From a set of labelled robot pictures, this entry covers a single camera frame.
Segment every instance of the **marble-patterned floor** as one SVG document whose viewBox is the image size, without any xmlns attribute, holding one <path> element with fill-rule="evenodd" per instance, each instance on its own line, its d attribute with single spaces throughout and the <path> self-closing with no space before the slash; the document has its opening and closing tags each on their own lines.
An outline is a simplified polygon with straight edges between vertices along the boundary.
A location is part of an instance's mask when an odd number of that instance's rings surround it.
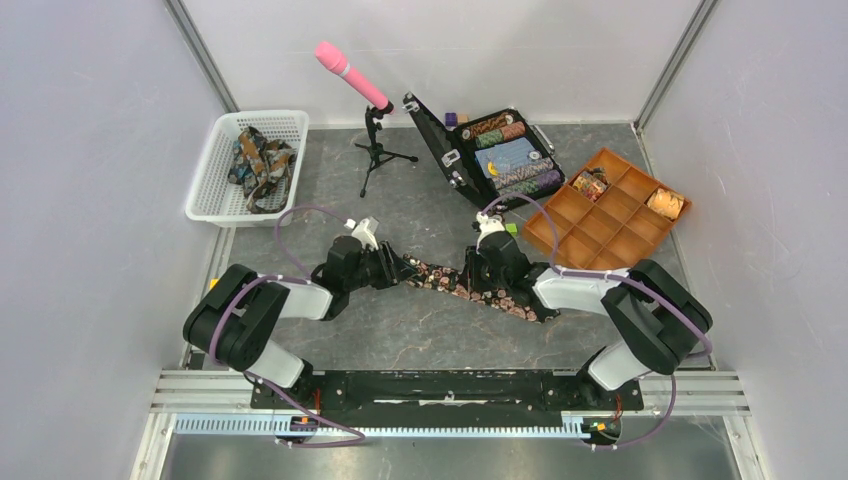
<svg viewBox="0 0 848 480">
<path fill-rule="evenodd" d="M 557 149 L 557 161 L 573 174 L 601 147 L 609 147 L 647 169 L 629 125 L 551 125 L 543 127 Z M 474 243 L 476 209 L 445 182 L 414 128 L 379 133 L 387 150 L 417 155 L 417 164 L 396 159 L 371 175 L 367 196 L 359 190 L 368 155 L 354 142 L 367 142 L 365 130 L 315 130 L 308 135 L 297 204 L 329 207 L 344 216 L 380 221 L 378 238 L 398 253 L 461 268 L 463 252 Z M 534 213 L 524 206 L 506 220 L 523 225 Z M 302 263 L 322 263 L 342 225 L 319 212 L 297 213 L 282 238 Z M 544 260 L 519 238 L 531 260 Z M 682 280 L 670 238 L 653 258 Z M 269 228 L 236 232 L 230 263 L 263 273 L 297 274 L 274 243 Z M 544 325 L 533 324 L 457 297 L 410 286 L 354 292 L 350 305 L 332 322 L 280 323 L 273 339 L 316 369 L 579 368 L 604 345 L 619 339 L 612 322 L 595 314 L 563 311 Z"/>
</svg>

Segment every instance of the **metal frame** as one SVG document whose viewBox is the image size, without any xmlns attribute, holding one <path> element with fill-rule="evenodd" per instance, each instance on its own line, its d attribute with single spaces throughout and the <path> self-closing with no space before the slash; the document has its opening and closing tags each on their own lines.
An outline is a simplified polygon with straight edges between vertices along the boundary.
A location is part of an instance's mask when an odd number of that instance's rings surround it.
<svg viewBox="0 0 848 480">
<path fill-rule="evenodd" d="M 230 93 L 230 89 L 227 87 L 227 82 L 224 81 L 224 77 L 218 70 L 218 66 L 215 65 L 215 61 L 212 60 L 212 55 L 209 53 L 209 49 L 206 48 L 206 44 L 203 42 L 203 37 L 201 37 L 200 32 L 197 31 L 197 26 L 191 19 L 191 15 L 189 15 L 188 9 L 183 1 L 164 0 L 164 2 L 165 6 L 168 8 L 168 12 L 171 13 L 171 16 L 174 19 L 174 23 L 177 24 L 177 27 L 180 29 L 180 33 L 183 34 L 186 44 L 189 49 L 191 49 L 191 53 L 194 55 L 195 60 L 197 60 L 197 64 L 200 65 L 200 69 L 203 70 L 203 74 L 206 75 L 206 79 L 209 80 L 209 86 L 212 87 L 212 91 L 215 92 L 218 96 L 218 100 L 221 101 L 221 105 L 224 107 L 224 110 L 226 110 L 227 113 L 238 112 L 238 104 L 236 103 L 235 98 L 233 98 L 232 93 Z"/>
<path fill-rule="evenodd" d="M 239 110 L 220 71 L 204 44 L 197 27 L 182 0 L 164 0 L 180 32 L 189 45 L 198 64 L 209 80 L 227 112 Z M 718 0 L 701 0 L 686 29 L 678 41 L 671 57 L 654 85 L 645 105 L 633 122 L 634 132 L 640 147 L 645 151 L 642 133 L 674 81 Z M 226 269 L 232 248 L 235 228 L 221 229 L 215 242 L 206 281 L 198 299 L 206 293 L 213 278 L 218 278 Z M 672 235 L 675 246 L 677 238 Z M 193 347 L 186 344 L 180 365 L 186 368 Z M 678 397 L 673 416 L 720 416 L 724 419 L 731 449 L 743 480 L 768 480 L 771 478 L 763 460 L 762 448 L 755 435 L 751 412 L 739 378 L 734 372 L 680 370 Z M 170 441 L 176 432 L 226 433 L 236 435 L 270 434 L 286 423 L 295 410 L 252 410 L 250 409 L 251 386 L 238 372 L 209 370 L 165 370 L 160 375 L 154 394 L 141 445 L 133 465 L 131 479 L 156 480 L 162 475 Z M 626 411 L 624 416 L 662 415 L 668 405 L 670 382 L 666 377 L 650 375 L 640 381 L 645 409 Z M 562 412 L 563 429 L 554 430 L 518 429 L 513 431 L 472 432 L 471 436 L 533 437 L 555 436 L 566 438 L 573 433 L 573 425 L 582 417 L 607 416 L 609 412 L 571 411 Z M 211 420 L 207 424 L 191 423 Z M 337 433 L 325 430 L 324 433 Z M 467 432 L 442 431 L 397 431 L 393 429 L 369 429 L 369 436 L 462 436 Z"/>
<path fill-rule="evenodd" d="M 573 372 L 558 372 L 572 375 Z M 735 372 L 679 370 L 677 401 L 672 416 L 724 418 L 742 480 L 768 480 L 761 448 L 751 424 L 751 411 Z M 624 416 L 659 417 L 668 405 L 671 382 L 661 375 L 639 381 L 645 410 L 625 411 Z M 131 479 L 160 478 L 170 441 L 180 434 L 272 434 L 288 432 L 296 410 L 253 410 L 252 386 L 233 371 L 164 370 L 159 377 Z M 368 429 L 368 436 L 392 437 L 544 437 L 575 438 L 574 425 L 583 417 L 609 416 L 610 412 L 562 412 L 563 428 L 550 429 Z M 323 434 L 337 434 L 325 431 Z"/>
<path fill-rule="evenodd" d="M 656 112 L 657 106 L 665 96 L 669 86 L 671 86 L 671 83 L 674 81 L 674 78 L 677 76 L 677 72 L 680 70 L 681 65 L 683 65 L 683 62 L 689 55 L 692 45 L 694 45 L 695 41 L 698 39 L 698 35 L 700 35 L 701 30 L 703 30 L 704 25 L 707 23 L 707 20 L 709 20 L 710 15 L 713 13 L 718 2 L 719 0 L 701 0 L 698 4 L 698 7 L 695 9 L 695 13 L 692 15 L 692 18 L 689 19 L 689 24 L 686 25 L 686 29 L 683 30 L 683 35 L 677 42 L 677 46 L 674 47 L 671 57 L 669 57 L 668 62 L 665 64 L 659 79 L 657 79 L 657 83 L 654 85 L 653 90 L 651 90 L 650 95 L 648 95 L 648 100 L 639 112 L 639 116 L 637 116 L 636 120 L 633 122 L 633 127 L 637 132 L 641 132 L 645 129 L 645 125 L 648 124 L 651 117 Z"/>
</svg>

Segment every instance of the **orange sorting tray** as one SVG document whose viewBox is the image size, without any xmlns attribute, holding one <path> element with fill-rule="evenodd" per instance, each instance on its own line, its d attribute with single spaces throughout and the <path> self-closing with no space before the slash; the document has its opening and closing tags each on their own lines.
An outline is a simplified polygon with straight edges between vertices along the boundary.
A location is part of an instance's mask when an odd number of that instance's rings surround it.
<svg viewBox="0 0 848 480">
<path fill-rule="evenodd" d="M 604 167 L 609 186 L 592 202 L 572 184 L 582 172 L 597 167 Z M 692 206 L 687 198 L 676 220 L 663 217 L 645 205 L 657 188 L 676 191 L 602 148 L 545 204 L 557 224 L 557 263 L 610 270 L 632 267 L 649 256 Z M 554 249 L 550 225 L 540 212 L 524 224 L 521 235 L 545 254 Z"/>
</svg>

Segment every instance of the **plastic basket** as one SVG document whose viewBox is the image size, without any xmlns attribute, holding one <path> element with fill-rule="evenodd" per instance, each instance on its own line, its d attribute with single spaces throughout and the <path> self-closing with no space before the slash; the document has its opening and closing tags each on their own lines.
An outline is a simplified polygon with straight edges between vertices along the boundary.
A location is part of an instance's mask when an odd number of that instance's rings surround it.
<svg viewBox="0 0 848 480">
<path fill-rule="evenodd" d="M 281 138 L 292 148 L 297 149 L 297 159 L 285 209 L 294 205 L 300 168 L 303 166 L 309 115 L 300 110 L 228 113 L 215 122 L 212 133 L 209 134 L 206 145 L 203 147 L 203 156 L 194 174 L 186 203 L 185 211 L 188 218 L 214 223 L 220 227 L 270 227 L 280 216 L 279 213 L 250 213 L 245 208 L 247 199 L 244 197 L 241 185 L 234 185 L 227 181 L 227 174 L 233 162 L 233 142 L 247 126 L 255 127 L 269 140 Z M 283 189 L 280 188 L 262 202 L 263 204 L 279 204 L 283 194 Z M 291 219 L 292 216 L 286 217 L 282 225 L 288 225 Z"/>
</svg>

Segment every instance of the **black tripod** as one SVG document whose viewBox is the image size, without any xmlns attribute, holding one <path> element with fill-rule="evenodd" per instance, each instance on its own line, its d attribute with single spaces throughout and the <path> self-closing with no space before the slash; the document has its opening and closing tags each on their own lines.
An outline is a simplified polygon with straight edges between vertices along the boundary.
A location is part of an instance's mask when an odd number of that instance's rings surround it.
<svg viewBox="0 0 848 480">
<path fill-rule="evenodd" d="M 359 192 L 359 196 L 361 198 L 365 198 L 365 189 L 368 187 L 368 178 L 371 176 L 371 172 L 377 170 L 389 160 L 393 158 L 405 158 L 410 162 L 418 161 L 418 157 L 410 157 L 409 155 L 402 155 L 400 153 L 387 152 L 383 150 L 383 144 L 377 142 L 377 131 L 383 129 L 383 125 L 380 124 L 380 120 L 383 119 L 383 115 L 391 113 L 392 110 L 394 110 L 392 102 L 389 102 L 389 104 L 386 105 L 386 108 L 383 108 L 382 110 L 377 107 L 368 107 L 365 109 L 365 129 L 368 130 L 368 140 L 371 141 L 371 146 L 354 143 L 354 146 L 364 148 L 368 151 L 368 155 L 371 156 L 371 165 L 368 166 L 368 173 L 365 174 L 365 183 L 362 184 L 362 190 Z M 381 159 L 380 157 L 383 155 L 388 155 L 389 158 Z"/>
</svg>

